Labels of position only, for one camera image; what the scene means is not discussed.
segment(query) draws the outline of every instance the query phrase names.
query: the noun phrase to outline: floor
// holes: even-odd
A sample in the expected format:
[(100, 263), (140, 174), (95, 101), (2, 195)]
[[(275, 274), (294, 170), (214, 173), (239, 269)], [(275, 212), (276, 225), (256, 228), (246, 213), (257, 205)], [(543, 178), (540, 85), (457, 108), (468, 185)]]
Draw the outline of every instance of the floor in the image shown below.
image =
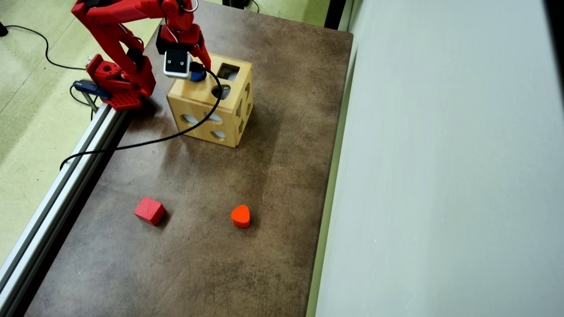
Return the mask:
[[(260, 13), (323, 25), (328, 0), (255, 0)], [(56, 63), (83, 67), (102, 53), (90, 33), (70, 13), (73, 0), (42, 5), (39, 0), (0, 2), (0, 21), (41, 32)], [(247, 10), (256, 11), (251, 3)], [(158, 20), (127, 23), (149, 41)], [(2, 263), (90, 122), (90, 108), (69, 96), (85, 72), (55, 67), (44, 55), (45, 42), (31, 32), (10, 28), (0, 38), (0, 263)]]

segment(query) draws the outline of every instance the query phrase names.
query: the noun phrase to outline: red cube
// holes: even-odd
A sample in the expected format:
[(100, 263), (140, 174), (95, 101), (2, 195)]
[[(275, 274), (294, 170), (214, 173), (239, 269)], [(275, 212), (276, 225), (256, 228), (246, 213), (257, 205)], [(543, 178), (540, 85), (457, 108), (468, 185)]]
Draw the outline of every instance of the red cube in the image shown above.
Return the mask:
[(150, 199), (149, 197), (143, 197), (133, 213), (139, 217), (139, 219), (156, 226), (162, 214), (165, 213), (165, 208), (160, 202)]

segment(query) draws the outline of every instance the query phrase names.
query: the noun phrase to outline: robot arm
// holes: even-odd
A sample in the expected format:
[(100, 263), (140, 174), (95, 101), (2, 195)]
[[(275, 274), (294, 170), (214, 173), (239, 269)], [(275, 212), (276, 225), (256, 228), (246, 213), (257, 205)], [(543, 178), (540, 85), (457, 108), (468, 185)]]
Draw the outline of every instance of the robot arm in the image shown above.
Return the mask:
[(116, 110), (138, 108), (140, 95), (150, 96), (155, 88), (143, 44), (122, 25), (125, 22), (165, 18), (157, 39), (159, 54), (169, 50), (190, 52), (210, 68), (200, 27), (192, 23), (194, 10), (191, 0), (78, 0), (72, 13), (115, 62), (104, 61), (98, 54), (86, 68), (92, 80), (112, 94), (110, 99), (102, 100)]

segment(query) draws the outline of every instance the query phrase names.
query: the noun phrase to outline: wooden shape sorter box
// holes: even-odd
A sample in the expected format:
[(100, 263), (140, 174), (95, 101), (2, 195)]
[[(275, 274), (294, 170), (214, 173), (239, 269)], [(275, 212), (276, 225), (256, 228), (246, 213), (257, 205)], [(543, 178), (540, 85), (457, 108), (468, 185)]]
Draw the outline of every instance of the wooden shape sorter box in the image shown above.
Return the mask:
[(177, 79), (166, 98), (178, 131), (182, 131), (201, 121), (221, 94), (213, 115), (185, 135), (234, 148), (241, 141), (254, 106), (253, 64), (216, 54), (210, 57), (211, 71), (222, 87), (209, 74), (201, 82)]

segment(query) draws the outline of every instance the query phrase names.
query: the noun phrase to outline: orange heart block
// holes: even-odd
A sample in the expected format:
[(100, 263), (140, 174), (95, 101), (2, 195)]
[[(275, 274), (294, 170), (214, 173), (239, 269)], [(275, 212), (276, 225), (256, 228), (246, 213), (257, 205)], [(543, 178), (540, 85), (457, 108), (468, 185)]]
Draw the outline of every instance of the orange heart block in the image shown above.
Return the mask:
[(233, 224), (237, 227), (247, 228), (250, 225), (249, 207), (240, 205), (231, 212)]

